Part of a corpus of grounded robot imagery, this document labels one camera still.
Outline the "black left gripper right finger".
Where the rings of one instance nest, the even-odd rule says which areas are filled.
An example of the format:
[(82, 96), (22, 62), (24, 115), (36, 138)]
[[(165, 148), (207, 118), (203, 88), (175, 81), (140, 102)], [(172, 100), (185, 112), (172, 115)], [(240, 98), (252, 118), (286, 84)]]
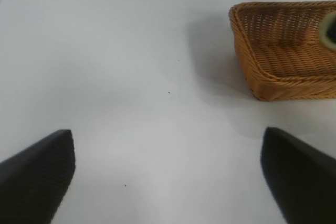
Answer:
[(335, 159), (288, 132), (267, 127), (260, 163), (287, 223), (335, 223)]

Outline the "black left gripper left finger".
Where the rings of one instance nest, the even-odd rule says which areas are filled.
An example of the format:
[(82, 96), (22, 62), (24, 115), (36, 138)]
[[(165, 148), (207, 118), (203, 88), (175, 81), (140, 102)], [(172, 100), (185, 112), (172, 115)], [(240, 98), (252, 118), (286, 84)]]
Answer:
[(1, 162), (1, 223), (51, 223), (76, 169), (71, 130)]

